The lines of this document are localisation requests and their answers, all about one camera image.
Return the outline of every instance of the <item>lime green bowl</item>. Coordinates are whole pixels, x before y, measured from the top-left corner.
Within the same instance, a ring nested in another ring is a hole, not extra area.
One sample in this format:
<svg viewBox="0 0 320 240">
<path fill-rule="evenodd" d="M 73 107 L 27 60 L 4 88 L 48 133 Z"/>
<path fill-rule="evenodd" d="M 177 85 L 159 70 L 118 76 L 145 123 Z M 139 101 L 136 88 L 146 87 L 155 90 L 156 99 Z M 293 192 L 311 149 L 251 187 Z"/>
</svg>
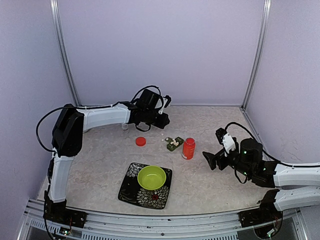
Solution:
<svg viewBox="0 0 320 240">
<path fill-rule="evenodd" d="M 161 188 L 166 182 L 165 171 L 159 166 L 145 166 L 138 173 L 138 183 L 147 190 Z"/>
</svg>

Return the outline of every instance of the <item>red bottle cap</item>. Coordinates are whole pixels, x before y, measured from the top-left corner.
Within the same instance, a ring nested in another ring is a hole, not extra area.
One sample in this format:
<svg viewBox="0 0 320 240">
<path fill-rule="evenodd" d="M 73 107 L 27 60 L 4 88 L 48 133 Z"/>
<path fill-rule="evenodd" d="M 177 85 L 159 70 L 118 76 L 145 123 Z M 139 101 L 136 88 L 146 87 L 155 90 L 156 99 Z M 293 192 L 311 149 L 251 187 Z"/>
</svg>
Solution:
<svg viewBox="0 0 320 240">
<path fill-rule="evenodd" d="M 135 140 L 135 144 L 137 144 L 139 147 L 143 147 L 146 145 L 147 141 L 143 136 L 137 137 Z"/>
</svg>

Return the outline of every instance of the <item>speckled gray tabletop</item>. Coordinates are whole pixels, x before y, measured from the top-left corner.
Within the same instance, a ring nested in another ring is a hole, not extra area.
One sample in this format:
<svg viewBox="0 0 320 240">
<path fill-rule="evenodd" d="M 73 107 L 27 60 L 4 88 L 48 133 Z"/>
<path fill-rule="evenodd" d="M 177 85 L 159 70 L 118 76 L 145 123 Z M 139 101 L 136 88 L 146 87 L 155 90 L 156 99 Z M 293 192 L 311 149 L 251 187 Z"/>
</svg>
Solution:
<svg viewBox="0 0 320 240">
<path fill-rule="evenodd" d="M 121 125 L 91 129 L 83 134 L 83 147 L 72 163 L 67 184 L 67 205 L 84 210 L 135 215 L 190 215 L 240 210 L 258 206 L 268 188 L 251 182 L 240 184 L 232 168 L 211 171 L 202 151 L 216 153 L 215 132 L 229 122 L 248 128 L 237 107 L 170 106 L 165 109 L 170 124 L 140 132 L 133 125 L 124 133 Z M 248 138 L 237 126 L 228 132 L 240 142 Z M 137 137 L 146 138 L 138 147 Z M 166 137 L 191 137 L 196 148 L 193 159 L 182 158 L 182 146 L 173 152 L 166 148 Z M 162 210 L 143 208 L 118 200 L 118 192 L 130 163 L 158 165 L 172 169 L 173 178 L 166 206 Z M 45 180 L 39 193 L 47 188 Z"/>
</svg>

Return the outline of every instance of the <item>red cylinder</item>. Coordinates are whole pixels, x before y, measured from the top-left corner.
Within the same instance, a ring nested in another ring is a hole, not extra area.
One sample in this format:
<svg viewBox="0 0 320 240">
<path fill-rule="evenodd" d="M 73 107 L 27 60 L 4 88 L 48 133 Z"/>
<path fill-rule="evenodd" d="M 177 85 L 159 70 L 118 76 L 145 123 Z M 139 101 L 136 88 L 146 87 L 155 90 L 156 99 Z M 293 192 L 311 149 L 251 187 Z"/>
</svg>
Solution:
<svg viewBox="0 0 320 240">
<path fill-rule="evenodd" d="M 183 143 L 182 157 L 184 159 L 192 159 L 194 157 L 196 142 L 193 138 L 188 137 Z"/>
</svg>

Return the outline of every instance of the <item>white wall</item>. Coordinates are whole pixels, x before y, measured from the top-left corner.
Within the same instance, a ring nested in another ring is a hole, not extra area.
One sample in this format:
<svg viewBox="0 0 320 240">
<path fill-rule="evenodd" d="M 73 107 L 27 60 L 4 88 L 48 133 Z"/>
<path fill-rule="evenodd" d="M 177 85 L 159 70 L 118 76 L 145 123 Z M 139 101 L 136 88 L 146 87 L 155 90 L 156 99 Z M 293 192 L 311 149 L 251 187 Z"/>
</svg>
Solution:
<svg viewBox="0 0 320 240">
<path fill-rule="evenodd" d="M 82 104 L 160 86 L 173 104 L 241 105 L 263 0 L 64 0 L 59 12 Z"/>
<path fill-rule="evenodd" d="M 0 239 L 13 240 L 51 159 L 37 142 L 36 124 L 71 96 L 50 1 L 1 0 L 0 36 Z M 41 127 L 47 146 L 56 117 Z"/>
<path fill-rule="evenodd" d="M 248 114 L 269 153 L 284 162 L 320 162 L 320 1 L 272 1 Z M 302 210 L 320 239 L 320 207 Z"/>
</svg>

